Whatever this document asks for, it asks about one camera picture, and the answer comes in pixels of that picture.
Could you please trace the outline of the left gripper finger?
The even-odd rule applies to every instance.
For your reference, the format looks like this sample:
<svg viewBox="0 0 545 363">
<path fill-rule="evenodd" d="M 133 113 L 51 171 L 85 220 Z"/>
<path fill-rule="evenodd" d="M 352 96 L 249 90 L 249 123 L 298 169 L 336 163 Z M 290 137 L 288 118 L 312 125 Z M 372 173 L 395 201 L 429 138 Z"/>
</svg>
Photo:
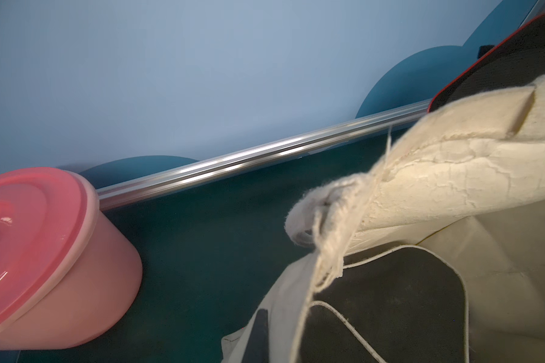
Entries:
<svg viewBox="0 0 545 363">
<path fill-rule="evenodd" d="M 256 313 L 242 363 L 269 363 L 269 312 L 266 309 Z"/>
</svg>

